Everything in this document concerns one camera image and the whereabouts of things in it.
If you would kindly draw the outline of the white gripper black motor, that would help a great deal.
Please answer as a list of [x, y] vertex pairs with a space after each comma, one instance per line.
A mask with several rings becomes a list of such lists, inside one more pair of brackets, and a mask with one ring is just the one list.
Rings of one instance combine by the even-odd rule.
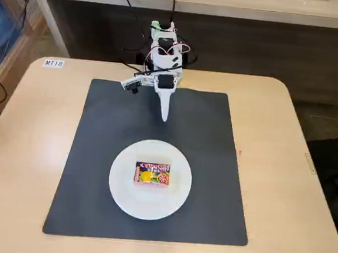
[[175, 92], [180, 78], [174, 74], [160, 73], [154, 78], [154, 89], [159, 96], [161, 116], [163, 122], [166, 122], [169, 114], [170, 98]]

